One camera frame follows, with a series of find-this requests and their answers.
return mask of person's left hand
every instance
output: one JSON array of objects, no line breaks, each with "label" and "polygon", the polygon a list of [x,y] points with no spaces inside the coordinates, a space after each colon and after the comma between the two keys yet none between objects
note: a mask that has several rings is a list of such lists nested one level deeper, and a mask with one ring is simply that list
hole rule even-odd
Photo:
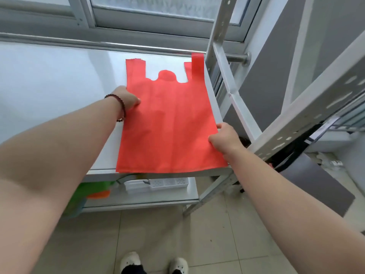
[{"label": "person's left hand", "polygon": [[140,103],[140,99],[135,96],[134,94],[127,91],[127,88],[123,85],[118,86],[112,94],[115,94],[116,96],[119,96],[123,100],[123,103],[125,105],[125,109],[129,110],[134,105],[138,105]]}]

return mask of hand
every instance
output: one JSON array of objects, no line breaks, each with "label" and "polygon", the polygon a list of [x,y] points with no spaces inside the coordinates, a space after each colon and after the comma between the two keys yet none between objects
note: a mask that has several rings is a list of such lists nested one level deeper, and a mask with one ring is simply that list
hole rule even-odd
[{"label": "hand", "polygon": [[244,146],[238,138],[238,134],[231,125],[223,122],[217,124],[217,128],[221,130],[218,131],[217,134],[210,135],[208,141],[212,143],[226,159],[235,152],[244,149]]},{"label": "hand", "polygon": [[129,110],[134,105],[138,105],[140,103],[140,99],[128,92],[127,88],[123,85],[118,86],[112,93],[119,96],[123,100],[125,110]]}]

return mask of tile floor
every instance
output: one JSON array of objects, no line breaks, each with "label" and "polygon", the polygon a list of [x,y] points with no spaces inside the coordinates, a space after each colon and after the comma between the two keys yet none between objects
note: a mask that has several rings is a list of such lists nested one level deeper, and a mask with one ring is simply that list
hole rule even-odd
[{"label": "tile floor", "polygon": [[[365,198],[342,171],[329,171],[356,196],[345,219],[365,230]],[[202,192],[212,181],[197,178]],[[165,274],[184,257],[190,274],[295,274],[246,194],[230,190],[182,217],[182,207],[83,213],[61,221],[32,274],[117,274],[119,261],[137,251],[145,270]]]}]

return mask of orange object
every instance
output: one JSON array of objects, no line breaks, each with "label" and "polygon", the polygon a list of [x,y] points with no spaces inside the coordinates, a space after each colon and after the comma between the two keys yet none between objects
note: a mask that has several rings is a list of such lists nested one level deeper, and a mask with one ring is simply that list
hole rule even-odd
[{"label": "orange object", "polygon": [[88,198],[88,199],[103,199],[103,198],[108,198],[109,195],[110,195],[110,190],[104,190],[104,191],[101,191],[101,192],[90,194],[86,198]]},{"label": "orange object", "polygon": [[141,99],[127,113],[116,171],[192,172],[227,166],[208,142],[218,132],[204,80],[204,56],[185,62],[188,82],[162,70],[146,78],[146,62],[127,59],[127,89]]}]

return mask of foot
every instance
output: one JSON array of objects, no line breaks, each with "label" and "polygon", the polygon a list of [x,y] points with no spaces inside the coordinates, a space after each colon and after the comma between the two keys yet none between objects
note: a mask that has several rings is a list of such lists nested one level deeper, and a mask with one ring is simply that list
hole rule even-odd
[{"label": "foot", "polygon": [[128,265],[140,265],[140,259],[137,252],[130,252],[128,254],[125,254],[125,256],[121,259],[121,267],[119,273],[121,273],[123,269]]},{"label": "foot", "polygon": [[180,271],[181,274],[188,274],[189,272],[189,267],[188,267],[188,263],[185,259],[183,258],[175,258],[171,261],[171,264],[170,264],[170,271],[169,271],[169,274],[179,274],[178,271]]}]

